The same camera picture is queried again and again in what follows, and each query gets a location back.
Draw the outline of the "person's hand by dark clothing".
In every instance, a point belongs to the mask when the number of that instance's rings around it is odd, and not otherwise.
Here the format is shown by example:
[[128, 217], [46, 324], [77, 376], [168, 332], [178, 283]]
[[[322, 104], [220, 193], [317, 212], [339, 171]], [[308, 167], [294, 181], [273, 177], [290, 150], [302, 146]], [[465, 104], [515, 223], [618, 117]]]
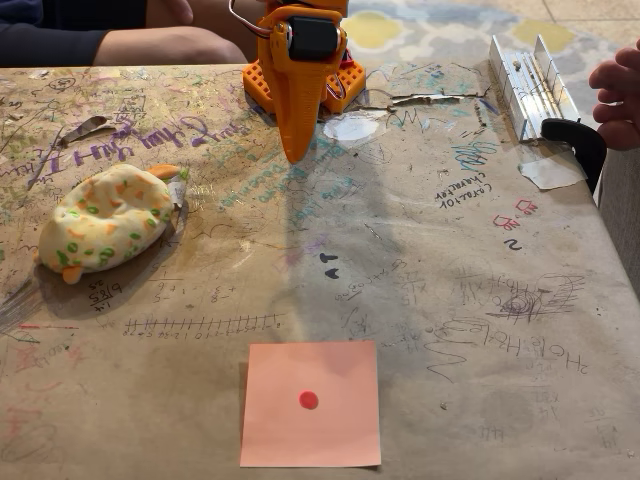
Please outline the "person's hand by dark clothing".
[[193, 10], [187, 0], [148, 0], [145, 20], [149, 28], [189, 26]]

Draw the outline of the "person's bare hand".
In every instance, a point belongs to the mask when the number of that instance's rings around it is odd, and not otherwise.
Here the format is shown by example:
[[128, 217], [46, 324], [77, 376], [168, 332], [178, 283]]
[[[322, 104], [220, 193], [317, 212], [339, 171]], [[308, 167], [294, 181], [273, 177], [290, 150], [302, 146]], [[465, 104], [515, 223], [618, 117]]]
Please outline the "person's bare hand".
[[619, 50], [613, 60], [602, 62], [589, 76], [597, 90], [593, 119], [607, 147], [626, 151], [639, 147], [639, 42]]

